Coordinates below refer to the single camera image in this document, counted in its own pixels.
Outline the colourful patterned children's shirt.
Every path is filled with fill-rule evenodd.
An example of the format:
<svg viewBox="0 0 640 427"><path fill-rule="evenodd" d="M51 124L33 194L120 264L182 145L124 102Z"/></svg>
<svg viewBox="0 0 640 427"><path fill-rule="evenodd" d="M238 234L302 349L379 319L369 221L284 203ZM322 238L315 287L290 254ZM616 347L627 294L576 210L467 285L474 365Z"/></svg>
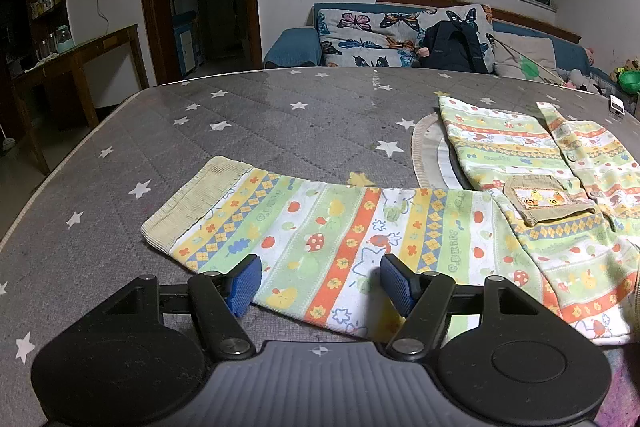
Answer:
<svg viewBox="0 0 640 427"><path fill-rule="evenodd" d="M599 345L639 336L639 164L594 121L550 103L532 117L441 98L469 187L336 185L222 156L142 225L196 273L262 262L259 306L386 339L399 315L381 287L391 255L480 285L502 275Z"/></svg>

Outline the blue sofa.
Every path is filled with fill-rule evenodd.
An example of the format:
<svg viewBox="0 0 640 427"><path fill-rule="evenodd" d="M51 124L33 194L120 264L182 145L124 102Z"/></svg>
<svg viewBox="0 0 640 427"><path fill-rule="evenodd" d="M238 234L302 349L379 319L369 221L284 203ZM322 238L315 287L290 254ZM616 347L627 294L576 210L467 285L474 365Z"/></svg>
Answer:
<svg viewBox="0 0 640 427"><path fill-rule="evenodd" d="M266 67L427 67L573 86L614 95L627 110L639 101L637 63L608 77L593 66L590 49L495 20L486 4L317 3L311 18L282 32Z"/></svg>

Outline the dark navy backpack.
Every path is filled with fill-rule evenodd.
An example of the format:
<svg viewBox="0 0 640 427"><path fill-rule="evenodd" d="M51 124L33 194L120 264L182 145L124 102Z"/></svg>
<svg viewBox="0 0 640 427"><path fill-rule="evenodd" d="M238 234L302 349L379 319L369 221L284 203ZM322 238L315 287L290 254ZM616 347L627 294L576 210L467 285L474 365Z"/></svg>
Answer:
<svg viewBox="0 0 640 427"><path fill-rule="evenodd" d="M425 31L420 41L420 50L422 49L427 49L428 54L419 56L421 67L488 73L484 51L473 24L442 20Z"/></svg>

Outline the butterfly print pillow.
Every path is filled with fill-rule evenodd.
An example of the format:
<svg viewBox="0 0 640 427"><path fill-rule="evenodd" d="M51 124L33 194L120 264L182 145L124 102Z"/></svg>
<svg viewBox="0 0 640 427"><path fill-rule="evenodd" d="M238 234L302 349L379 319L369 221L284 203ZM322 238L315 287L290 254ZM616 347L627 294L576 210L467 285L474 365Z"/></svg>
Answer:
<svg viewBox="0 0 640 427"><path fill-rule="evenodd" d="M326 66L416 67L420 41L428 28L444 20L476 26L488 73L494 71L494 28L491 10L481 4L448 9L389 9L363 12L356 9L318 9L316 28Z"/></svg>

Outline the beige cushion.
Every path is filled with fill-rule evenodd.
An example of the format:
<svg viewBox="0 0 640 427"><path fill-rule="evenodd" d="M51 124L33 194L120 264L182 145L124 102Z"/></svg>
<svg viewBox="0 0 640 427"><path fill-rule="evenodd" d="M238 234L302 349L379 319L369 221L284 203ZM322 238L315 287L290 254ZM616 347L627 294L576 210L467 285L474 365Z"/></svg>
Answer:
<svg viewBox="0 0 640 427"><path fill-rule="evenodd" d="M556 69L553 44L548 38L496 31L494 67L499 77L565 84Z"/></svg>

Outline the dark wooden side table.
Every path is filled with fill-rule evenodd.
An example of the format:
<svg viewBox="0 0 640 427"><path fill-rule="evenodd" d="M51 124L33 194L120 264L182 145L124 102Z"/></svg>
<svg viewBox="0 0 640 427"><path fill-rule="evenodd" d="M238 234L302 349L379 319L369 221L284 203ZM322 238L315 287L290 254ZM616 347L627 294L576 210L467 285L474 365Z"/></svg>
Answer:
<svg viewBox="0 0 640 427"><path fill-rule="evenodd" d="M24 72L24 74L11 81L12 94L17 104L18 115L20 115L27 141L34 152L39 170L45 176L49 176L51 169L36 138L35 127L32 124L32 117L30 117L27 107L27 97L35 93L38 84L70 74L73 77L79 102L89 128L96 129L99 119L96 116L96 108L91 98L85 73L85 64L121 46L130 47L131 61L134 64L134 73L136 74L139 89L148 89L150 85L142 58L138 24L113 30L103 36L78 44L73 49L58 54L52 60L36 66L29 72Z"/></svg>

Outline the white rectangular device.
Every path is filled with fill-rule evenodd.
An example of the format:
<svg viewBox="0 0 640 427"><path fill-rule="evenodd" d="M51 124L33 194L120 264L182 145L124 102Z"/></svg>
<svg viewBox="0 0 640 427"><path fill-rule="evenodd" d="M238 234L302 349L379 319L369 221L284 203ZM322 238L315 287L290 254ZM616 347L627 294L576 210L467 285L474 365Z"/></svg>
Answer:
<svg viewBox="0 0 640 427"><path fill-rule="evenodd" d="M626 114L623 101L620 98L617 98L617 96L615 95L611 95L608 99L608 107L613 114L620 117L624 117Z"/></svg>

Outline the green round toy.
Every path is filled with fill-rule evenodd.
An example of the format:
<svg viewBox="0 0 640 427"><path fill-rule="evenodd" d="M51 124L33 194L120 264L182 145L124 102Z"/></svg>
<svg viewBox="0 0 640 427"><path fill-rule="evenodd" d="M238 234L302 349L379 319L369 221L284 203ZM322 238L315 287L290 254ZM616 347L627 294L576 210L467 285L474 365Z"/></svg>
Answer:
<svg viewBox="0 0 640 427"><path fill-rule="evenodd" d="M640 93L640 72L638 70L625 70L617 79L620 89L630 95Z"/></svg>

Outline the dark wooden shelf cabinet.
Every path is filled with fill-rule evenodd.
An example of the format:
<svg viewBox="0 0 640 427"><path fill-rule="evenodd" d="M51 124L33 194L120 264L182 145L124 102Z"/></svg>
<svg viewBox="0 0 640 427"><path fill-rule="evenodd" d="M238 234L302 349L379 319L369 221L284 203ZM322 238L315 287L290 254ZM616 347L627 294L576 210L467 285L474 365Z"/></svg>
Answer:
<svg viewBox="0 0 640 427"><path fill-rule="evenodd" d="M1 64L22 75L58 50L58 30L68 25L66 0L1 0Z"/></svg>

